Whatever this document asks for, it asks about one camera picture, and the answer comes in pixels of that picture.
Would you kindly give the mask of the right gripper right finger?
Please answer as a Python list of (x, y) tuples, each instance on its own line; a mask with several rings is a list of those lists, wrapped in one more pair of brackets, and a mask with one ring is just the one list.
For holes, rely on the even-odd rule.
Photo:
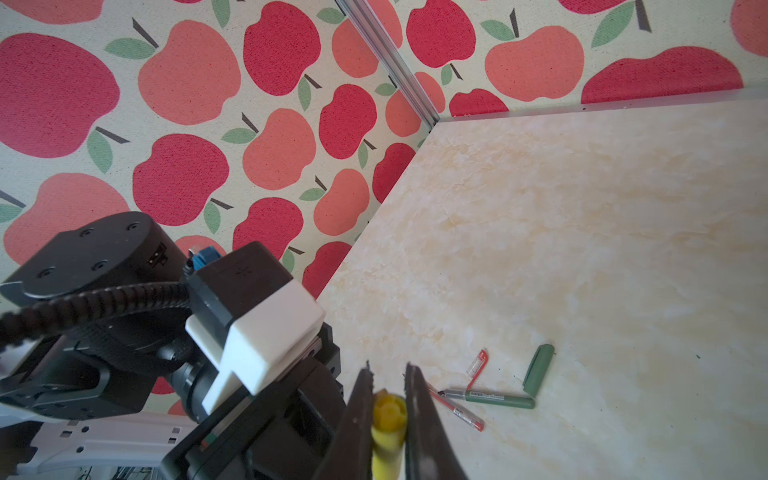
[(404, 389), (408, 415), (405, 478), (467, 480), (418, 366), (407, 364)]

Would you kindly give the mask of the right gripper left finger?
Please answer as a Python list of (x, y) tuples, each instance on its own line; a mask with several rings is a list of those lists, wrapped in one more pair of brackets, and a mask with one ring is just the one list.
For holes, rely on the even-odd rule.
[(359, 371), (340, 425), (313, 479), (372, 478), (374, 375), (370, 364)]

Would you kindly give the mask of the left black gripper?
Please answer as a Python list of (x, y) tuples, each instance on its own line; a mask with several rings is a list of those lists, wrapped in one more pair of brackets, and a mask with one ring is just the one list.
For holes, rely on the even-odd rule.
[(161, 460), (163, 479), (309, 479), (323, 460), (346, 408), (341, 352), (330, 325), (320, 348), (257, 395), (240, 387), (214, 412), (201, 406), (213, 367), (203, 361), (182, 397), (196, 427)]

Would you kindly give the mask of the yellow pen cap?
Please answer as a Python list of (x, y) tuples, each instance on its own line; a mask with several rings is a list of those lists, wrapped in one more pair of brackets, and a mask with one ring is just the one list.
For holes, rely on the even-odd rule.
[(371, 469), (375, 480), (399, 478), (408, 425), (405, 400), (387, 390), (373, 397)]

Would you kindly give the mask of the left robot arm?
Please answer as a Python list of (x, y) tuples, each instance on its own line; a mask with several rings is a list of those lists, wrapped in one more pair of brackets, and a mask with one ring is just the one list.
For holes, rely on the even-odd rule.
[(315, 298), (260, 242), (183, 252), (147, 214), (57, 234), (1, 285), (11, 412), (105, 434), (164, 479), (326, 479), (346, 405)]

